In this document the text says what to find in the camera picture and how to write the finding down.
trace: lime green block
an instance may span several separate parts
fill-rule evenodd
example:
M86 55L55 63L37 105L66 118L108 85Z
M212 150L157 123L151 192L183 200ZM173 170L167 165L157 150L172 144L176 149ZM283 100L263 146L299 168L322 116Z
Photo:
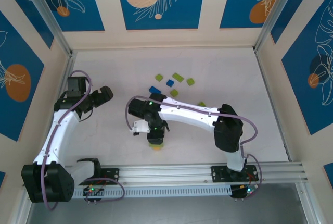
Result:
M182 82L184 80L184 77L182 77L180 74L173 74L172 77L177 80L178 82Z
M155 76L155 79L160 82L163 80L163 76L161 74L158 74L157 76Z
M186 82L189 86L192 86L194 84L194 80L192 78L187 79Z
M164 142L162 144L151 144L149 143L149 147L164 147Z
M206 107L206 104L203 103L203 102L200 102L200 103L198 103L198 106L200 106L200 107Z
M172 95L172 97L176 97L176 96L178 96L178 91L177 90L172 90L172 91L170 91L170 95Z

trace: wire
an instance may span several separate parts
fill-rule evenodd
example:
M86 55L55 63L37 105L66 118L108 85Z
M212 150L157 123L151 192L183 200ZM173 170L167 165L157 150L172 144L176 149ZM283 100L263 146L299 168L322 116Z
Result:
M84 119L82 119L82 120L80 120L79 122L82 122L82 121L85 121L85 120L87 120L90 116L92 116L92 114L93 114L93 109L92 110L90 110L90 115L88 116L88 117L86 117L86 118L84 118Z
M116 199L110 199L110 200L105 200L105 201L99 201L98 203L105 203L105 202L116 202L116 201L120 201L121 199L123 199L125 197L125 188L123 187L122 184L120 184L120 182L114 180L114 179L111 179L111 178L90 178L90 179L86 179L85 181L112 181L114 182L115 184L117 184L123 191L123 194L119 197L119 198L116 198ZM85 196L85 201L89 203L89 200L88 200L88 196L89 196L89 192L86 194Z
M50 207L50 205L49 205L49 203L47 201L47 197L46 197L45 181L44 181L45 165L46 165L46 160L47 160L47 158L49 156L48 153L50 151L50 147L51 147L52 141L54 139L54 136L56 135L56 132L57 132L57 130L58 130L61 122L64 120L64 118L66 117L66 115L68 115L72 110L74 110L77 106L79 106L88 97L88 95L90 94L91 88L92 88L92 81L91 81L89 75L86 72L84 72L82 70L75 70L69 76L71 77L74 73L77 73L77 72L83 73L87 77L88 83L89 83L88 90L85 93L85 95L77 103L75 103L70 109L68 109L60 117L60 119L58 120L57 124L55 125L55 127L54 127L54 129L53 129L53 131L51 133L50 140L47 143L47 147L46 147L46 150L45 150L45 155L44 155L43 162L42 162L42 168L41 168L41 189L42 189L42 196L43 196L44 205L45 205L45 207L49 211L53 211L57 207L57 205L58 205L58 202L56 202L56 204L53 207Z
M136 95L136 96L133 96L127 102L126 109L125 109L125 120L126 120L126 124L127 124L128 128L130 130L132 130L132 127L131 127L130 122L129 122L127 111L128 111L128 108L129 108L129 105L130 105L131 101L134 100L134 99L136 99L136 98L140 98L140 99L143 99L143 100L146 100L146 101L150 101L150 102L153 102L153 103L156 103L156 104L159 104L159 105L169 106L169 107L173 107L173 108L183 108L183 109L191 110L191 111L194 111L194 112L197 112L197 113L201 113L201 114L204 114L204 115L231 117L231 118L243 120L243 121L246 121L247 123L249 123L253 127L253 129L254 129L254 134L253 134L252 137L250 137L250 138L248 138L248 139L246 139L246 140L244 140L244 141L242 141L242 142L239 143L240 152L241 152L242 158L248 159L251 156L255 160L255 162L257 163L258 169L259 169L259 173L260 173L260 181L259 181L258 188L250 196L248 196L246 198L252 197L258 191L258 189L259 189L259 187L261 186L261 183L262 183L262 170L261 170L261 166L260 166L258 160L255 158L255 156L253 156L251 154L247 154L246 156L244 155L244 147L243 147L243 145L245 143L251 142L258 135L258 129L257 129L256 125L251 120L249 120L249 119L247 119L247 118L245 118L243 116L236 116L236 115L231 115L231 114L223 114L223 113L215 113L215 112L207 112L207 111L203 111L203 110L200 110L200 109L196 109L196 108L192 108L192 107L188 107L188 106L184 106L184 105L175 105L175 104L171 104L171 103L159 102L157 100L150 99L150 98L147 98L145 96Z

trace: white floor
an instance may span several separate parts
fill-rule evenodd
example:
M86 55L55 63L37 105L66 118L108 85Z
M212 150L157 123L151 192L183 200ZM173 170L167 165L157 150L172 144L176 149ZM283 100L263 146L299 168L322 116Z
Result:
M226 157L214 145L214 136L202 129L169 122L164 148L154 151L146 135L132 136L125 124L125 105L134 95L149 96L150 86L162 93L176 88L179 101L208 107L230 104L238 115L252 120L258 137L245 146L259 161L287 161L277 123L252 48L146 48L79 52L74 69L86 71L93 90L109 86L114 98L94 110L92 117L78 125L68 147L67 165L79 158L97 157L102 165L149 165L224 163ZM165 83L177 72L188 86ZM155 75L162 74L161 82ZM246 139L253 129L244 123Z

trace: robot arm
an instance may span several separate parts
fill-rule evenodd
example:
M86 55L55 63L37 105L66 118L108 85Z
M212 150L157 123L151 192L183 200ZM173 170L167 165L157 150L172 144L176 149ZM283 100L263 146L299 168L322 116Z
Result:
M150 99L175 106L159 105L138 99L132 100L129 104L129 114L142 119L134 122L131 130L134 135L145 132L150 144L161 145L165 128L169 129L167 124L169 120L200 127L214 133L215 145L226 155L228 168L237 172L243 170L245 158L242 157L239 147L242 136L242 121L211 115L212 113L237 115L231 106L223 104L221 108L200 107L182 103L161 94L152 94Z
M69 77L68 90L61 95L54 106L54 117L47 139L32 165L24 165L21 175L30 200L43 202L41 189L41 171L46 157L44 184L48 202L67 202L74 187L87 178L96 175L100 164L97 159L82 159L69 170L65 170L65 156L71 135L78 125L82 114L108 102L113 98L109 87L105 86L89 94L73 111L67 113L73 105L82 99L86 91L85 77ZM59 120L65 115L61 124Z

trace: enclosure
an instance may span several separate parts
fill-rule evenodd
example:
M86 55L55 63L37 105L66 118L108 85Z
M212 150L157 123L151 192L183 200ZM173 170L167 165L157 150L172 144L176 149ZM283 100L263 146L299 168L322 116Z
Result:
M0 223L333 219L332 0L0 0L0 11ZM87 206L85 186L76 186L49 213L31 203L21 170L40 152L73 70L114 97L82 116L66 169L98 158L119 169L125 198ZM126 104L152 86L205 110L231 105L254 122L258 136L244 153L259 161L247 159L262 180L258 193L235 202L239 183L215 181L212 167L227 156L205 129L168 121L158 147L133 136ZM243 122L247 140L254 130ZM121 193L103 187L92 202Z

